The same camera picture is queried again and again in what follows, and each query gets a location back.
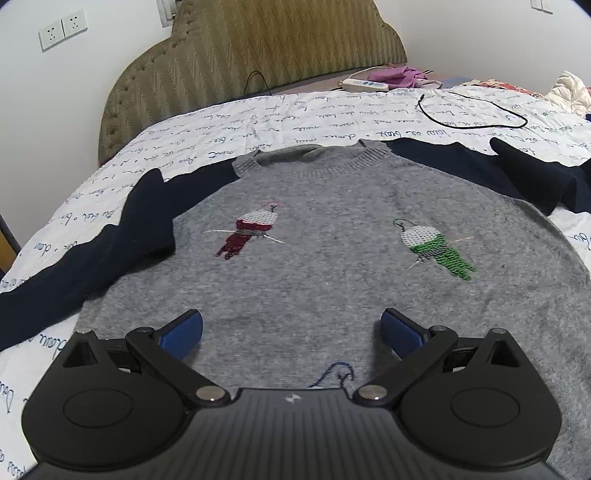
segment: red parrot embroidery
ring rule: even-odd
[[[277,220],[277,213],[275,209],[279,206],[277,202],[269,202],[263,205],[261,210],[245,213],[236,220],[236,230],[208,230],[208,232],[230,232],[232,233],[226,238],[226,243],[215,254],[219,257],[226,252],[224,259],[229,260],[234,255],[238,255],[253,236],[264,237],[274,242],[283,243],[269,235],[267,232],[273,228],[275,220]]]

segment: green parrot embroidery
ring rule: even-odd
[[[411,252],[418,255],[419,261],[434,258],[435,261],[447,268],[454,277],[470,280],[470,272],[476,268],[465,261],[457,250],[449,248],[445,236],[432,226],[415,225],[403,218],[396,218],[394,225],[402,229],[400,237],[404,245]]]

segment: blue gripper pad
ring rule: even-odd
[[[187,310],[154,333],[154,341],[177,360],[182,360],[201,341],[203,318],[199,311]]]
[[[401,359],[421,348],[429,339],[429,332],[405,317],[398,310],[386,309],[380,321],[382,340]]]

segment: metal screw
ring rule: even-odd
[[[152,335],[152,333],[154,333],[156,330],[154,330],[152,327],[138,327],[135,329],[135,331],[139,333],[148,333]]]
[[[223,388],[218,387],[217,385],[208,385],[207,387],[201,387],[198,388],[195,392],[197,398],[206,401],[220,400],[221,398],[223,398],[225,394],[226,391]]]
[[[381,400],[388,395],[388,390],[381,385],[364,385],[358,392],[359,396],[365,400]]]

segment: embroidered parrot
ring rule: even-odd
[[[403,218],[396,218],[394,225],[402,229],[400,237],[404,245],[411,252],[418,255],[418,261],[434,258],[435,261],[446,267],[454,277],[470,280],[470,272],[476,268],[465,261],[457,250],[449,248],[445,236],[432,226],[415,225]]]
[[[208,232],[229,232],[231,235],[226,238],[226,243],[215,254],[219,257],[226,252],[224,259],[229,260],[234,255],[238,255],[253,236],[264,237],[274,242],[283,243],[269,235],[267,232],[273,228],[275,220],[277,220],[277,213],[275,209],[279,206],[277,202],[269,202],[260,210],[245,213],[240,215],[236,220],[236,230],[208,230]]]

